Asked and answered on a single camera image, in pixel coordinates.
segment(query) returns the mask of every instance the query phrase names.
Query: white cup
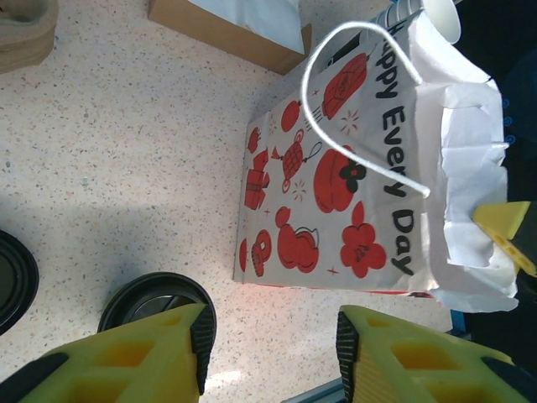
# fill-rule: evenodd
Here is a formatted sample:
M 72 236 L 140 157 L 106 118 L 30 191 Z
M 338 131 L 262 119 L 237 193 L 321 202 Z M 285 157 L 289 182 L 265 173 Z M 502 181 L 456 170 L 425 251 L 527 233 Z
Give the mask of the white cup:
M 461 21 L 453 0 L 399 0 L 371 21 L 389 28 L 421 9 L 450 44 L 461 38 Z

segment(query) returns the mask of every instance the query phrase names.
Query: gift bag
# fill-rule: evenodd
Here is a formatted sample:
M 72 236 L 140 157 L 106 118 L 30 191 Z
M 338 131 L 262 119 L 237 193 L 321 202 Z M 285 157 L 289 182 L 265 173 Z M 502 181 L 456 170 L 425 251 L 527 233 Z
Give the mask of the gift bag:
M 471 220 L 506 201 L 499 91 L 424 13 L 383 32 L 248 126 L 234 279 L 512 309 Z

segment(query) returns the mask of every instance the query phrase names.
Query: speckled countertop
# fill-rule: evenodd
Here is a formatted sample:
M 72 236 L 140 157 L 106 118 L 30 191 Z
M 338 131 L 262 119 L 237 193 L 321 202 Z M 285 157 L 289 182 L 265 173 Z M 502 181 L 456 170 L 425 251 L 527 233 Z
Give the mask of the speckled countertop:
M 387 5 L 302 0 L 301 11 L 319 39 Z M 300 69 L 282 78 L 151 23 L 145 0 L 60 6 L 50 57 L 0 76 L 0 228 L 41 274 L 0 337 L 0 379 L 93 334 L 111 293 L 155 270 L 190 276 L 216 303 L 202 401 L 275 402 L 335 379 L 342 304 L 450 327 L 430 300 L 232 282 L 246 125 L 298 87 Z

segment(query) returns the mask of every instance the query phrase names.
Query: black plastic lid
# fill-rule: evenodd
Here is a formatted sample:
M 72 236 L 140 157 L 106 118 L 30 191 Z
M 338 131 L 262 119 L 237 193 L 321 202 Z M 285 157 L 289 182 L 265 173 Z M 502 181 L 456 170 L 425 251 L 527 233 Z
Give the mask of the black plastic lid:
M 16 238 L 0 230 L 0 335 L 32 305 L 38 285 L 34 256 Z
M 216 324 L 215 308 L 201 285 L 177 273 L 149 273 L 116 292 L 102 313 L 97 331 L 102 332 L 192 303 L 207 304 Z

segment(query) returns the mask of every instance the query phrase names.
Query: white rope handle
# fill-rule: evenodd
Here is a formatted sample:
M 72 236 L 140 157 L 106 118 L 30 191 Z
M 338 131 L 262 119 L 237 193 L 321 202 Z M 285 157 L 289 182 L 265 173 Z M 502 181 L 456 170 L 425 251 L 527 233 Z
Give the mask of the white rope handle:
M 365 160 L 364 158 L 360 157 L 359 155 L 354 154 L 352 151 L 349 151 L 348 149 L 345 149 L 341 147 L 338 143 L 336 143 L 334 140 L 331 139 L 331 137 L 319 126 L 319 124 L 315 121 L 313 117 L 313 112 L 311 111 L 310 104 L 308 103 L 308 84 L 310 82 L 310 76 L 311 76 L 311 70 L 313 69 L 313 64 L 319 57 L 319 54 L 323 50 L 323 48 L 328 44 L 328 42 L 331 41 L 334 36 L 339 34 L 341 31 L 344 31 L 346 29 L 369 29 L 372 30 L 378 34 L 381 34 L 385 39 L 386 42 L 389 43 L 389 45 L 394 50 L 395 54 L 403 61 L 403 65 L 406 68 L 407 72 L 410 74 L 410 77 L 416 85 L 419 85 L 423 82 L 423 79 L 420 76 L 420 73 L 415 69 L 415 67 L 412 65 L 412 62 L 408 58 L 408 56 L 403 52 L 399 44 L 395 41 L 394 38 L 388 33 L 388 31 L 384 28 L 382 28 L 379 25 L 372 24 L 372 23 L 366 23 L 363 21 L 349 21 L 348 23 L 341 24 L 340 26 L 333 29 L 322 41 L 321 43 L 315 48 L 315 51 L 311 54 L 310 59 L 308 60 L 308 64 L 305 67 L 304 75 L 302 76 L 302 83 L 300 86 L 300 98 L 302 101 L 302 106 L 304 107 L 304 114 L 305 118 L 310 123 L 313 130 L 319 135 L 319 137 L 327 143 L 329 146 L 331 146 L 336 151 L 339 151 L 341 154 L 345 155 L 348 159 L 351 159 L 358 164 L 361 164 L 365 166 L 367 169 L 374 170 L 378 172 L 381 175 L 386 176 L 389 179 L 393 179 L 394 181 L 401 182 L 403 185 L 409 186 L 412 189 L 415 189 L 416 191 L 423 194 L 423 197 L 428 197 L 430 194 L 430 189 L 425 186 L 421 185 L 419 182 L 413 181 L 410 178 L 407 178 L 404 175 L 398 174 L 396 172 L 393 172 L 392 170 L 387 170 L 386 168 L 383 168 L 380 165 L 374 164 L 373 162 L 369 160 Z

